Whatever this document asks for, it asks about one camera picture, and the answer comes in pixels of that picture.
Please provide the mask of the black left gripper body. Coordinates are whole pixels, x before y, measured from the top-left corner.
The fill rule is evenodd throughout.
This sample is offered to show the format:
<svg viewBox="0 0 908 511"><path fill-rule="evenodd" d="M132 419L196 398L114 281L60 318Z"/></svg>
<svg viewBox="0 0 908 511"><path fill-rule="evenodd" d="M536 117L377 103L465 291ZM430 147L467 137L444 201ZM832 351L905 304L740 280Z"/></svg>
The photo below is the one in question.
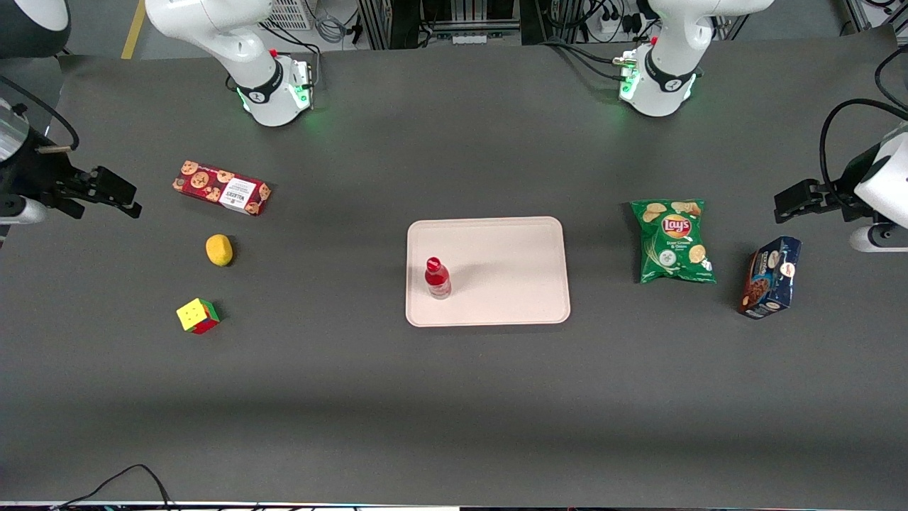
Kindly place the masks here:
<svg viewBox="0 0 908 511"><path fill-rule="evenodd" d="M867 149L853 158L844 168L843 174L836 180L836 196L842 214L879 214L856 193L856 187L871 177L881 168L877 164L879 149Z"/></svg>

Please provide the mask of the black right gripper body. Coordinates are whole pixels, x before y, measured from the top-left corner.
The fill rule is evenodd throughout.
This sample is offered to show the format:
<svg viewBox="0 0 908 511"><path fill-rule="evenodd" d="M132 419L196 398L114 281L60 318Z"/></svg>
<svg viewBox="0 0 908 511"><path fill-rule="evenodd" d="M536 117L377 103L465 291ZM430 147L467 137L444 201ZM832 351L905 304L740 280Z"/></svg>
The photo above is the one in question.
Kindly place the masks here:
<svg viewBox="0 0 908 511"><path fill-rule="evenodd" d="M1 214L45 216L55 209L55 183L72 170L69 152L36 131L3 131Z"/></svg>

